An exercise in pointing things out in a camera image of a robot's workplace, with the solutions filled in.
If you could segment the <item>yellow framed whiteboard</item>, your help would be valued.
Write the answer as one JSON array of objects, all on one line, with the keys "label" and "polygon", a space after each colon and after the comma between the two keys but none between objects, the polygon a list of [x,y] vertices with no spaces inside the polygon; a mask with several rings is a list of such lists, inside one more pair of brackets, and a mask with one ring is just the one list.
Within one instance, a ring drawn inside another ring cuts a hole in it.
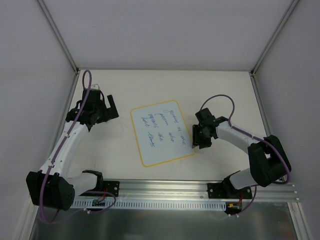
[{"label": "yellow framed whiteboard", "polygon": [[177,101],[134,108],[130,116],[144,167],[154,167],[195,154],[192,136]]}]

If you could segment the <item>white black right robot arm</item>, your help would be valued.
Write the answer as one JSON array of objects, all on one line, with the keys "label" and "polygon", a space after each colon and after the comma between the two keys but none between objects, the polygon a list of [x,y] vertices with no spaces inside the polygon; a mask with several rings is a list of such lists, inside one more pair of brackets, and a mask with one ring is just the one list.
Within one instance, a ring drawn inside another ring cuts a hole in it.
[{"label": "white black right robot arm", "polygon": [[192,127],[192,147],[209,148],[212,139],[231,143],[248,155],[249,167],[223,179],[209,190],[211,198],[237,198],[250,187],[267,187],[280,178],[290,176],[291,165],[280,140],[269,135],[261,138],[230,123],[226,117],[196,115]]}]

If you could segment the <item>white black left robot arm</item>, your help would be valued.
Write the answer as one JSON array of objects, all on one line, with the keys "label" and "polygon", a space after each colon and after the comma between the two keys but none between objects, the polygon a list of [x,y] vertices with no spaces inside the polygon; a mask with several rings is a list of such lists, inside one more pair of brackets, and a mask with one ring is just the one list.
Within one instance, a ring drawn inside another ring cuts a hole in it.
[{"label": "white black left robot arm", "polygon": [[107,190],[99,171],[84,170],[74,178],[68,178],[68,173],[77,148],[92,127],[118,117],[113,96],[104,96],[100,90],[90,91],[88,97],[76,102],[66,115],[63,132],[48,160],[26,177],[34,205],[67,211],[75,197],[98,196]]}]

